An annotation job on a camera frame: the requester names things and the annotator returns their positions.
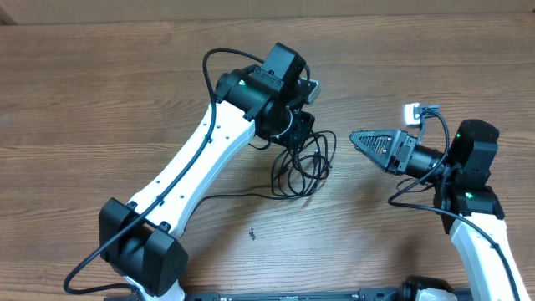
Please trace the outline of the small black debris piece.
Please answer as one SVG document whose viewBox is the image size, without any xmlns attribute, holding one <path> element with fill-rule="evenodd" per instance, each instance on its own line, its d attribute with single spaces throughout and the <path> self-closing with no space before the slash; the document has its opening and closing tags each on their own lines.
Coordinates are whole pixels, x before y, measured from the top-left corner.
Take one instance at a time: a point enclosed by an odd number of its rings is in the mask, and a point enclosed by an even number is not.
<svg viewBox="0 0 535 301">
<path fill-rule="evenodd" d="M 254 232 L 254 229 L 253 229 L 253 228 L 250 228 L 248 234 L 249 234 L 249 237 L 250 237 L 253 241 L 256 240 L 256 235 L 255 235 L 255 232 Z"/>
</svg>

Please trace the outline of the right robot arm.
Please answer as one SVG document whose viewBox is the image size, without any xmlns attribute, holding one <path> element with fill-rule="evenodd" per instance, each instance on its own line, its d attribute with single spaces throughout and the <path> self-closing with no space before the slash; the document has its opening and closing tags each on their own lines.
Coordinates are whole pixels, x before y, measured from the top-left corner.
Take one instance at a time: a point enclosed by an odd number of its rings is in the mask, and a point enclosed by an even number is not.
<svg viewBox="0 0 535 301">
<path fill-rule="evenodd" d="M 382 171 L 407 175 L 435 190 L 428 209 L 441 216 L 459 253 L 475 300 L 527 300 L 512 256 L 505 213 L 487 185 L 499 131 L 482 120 L 464 120 L 447 150 L 424 147 L 404 130 L 359 130 L 349 139 Z"/>
</svg>

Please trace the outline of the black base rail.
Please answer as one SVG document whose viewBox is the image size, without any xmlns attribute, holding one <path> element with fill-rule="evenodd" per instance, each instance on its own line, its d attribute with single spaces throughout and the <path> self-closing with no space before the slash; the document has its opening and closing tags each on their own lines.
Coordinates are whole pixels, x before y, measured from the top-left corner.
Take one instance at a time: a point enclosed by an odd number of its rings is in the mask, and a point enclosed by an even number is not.
<svg viewBox="0 0 535 301">
<path fill-rule="evenodd" d="M 243 293 L 220 294 L 185 293 L 176 285 L 170 296 L 151 297 L 133 292 L 127 296 L 104 298 L 113 301 L 185 300 L 185 301 L 395 301 L 395 300 L 453 300 L 472 301 L 469 288 L 454 290 L 448 282 L 438 278 L 409 276 L 399 288 L 361 288 L 353 292 L 321 293 Z"/>
</svg>

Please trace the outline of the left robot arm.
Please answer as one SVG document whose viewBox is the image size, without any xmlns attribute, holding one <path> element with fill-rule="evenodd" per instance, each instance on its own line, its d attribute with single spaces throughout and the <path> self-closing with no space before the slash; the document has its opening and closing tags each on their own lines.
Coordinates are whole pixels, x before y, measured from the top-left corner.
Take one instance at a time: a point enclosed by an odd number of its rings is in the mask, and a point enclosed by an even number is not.
<svg viewBox="0 0 535 301">
<path fill-rule="evenodd" d="M 292 153 L 312 134 L 318 82 L 305 60 L 276 43 L 265 59 L 206 84 L 202 122 L 164 170 L 123 204 L 109 199 L 99 213 L 101 257 L 121 276 L 132 300 L 182 300 L 188 255 L 178 242 L 201 198 L 223 167 L 254 137 Z"/>
</svg>

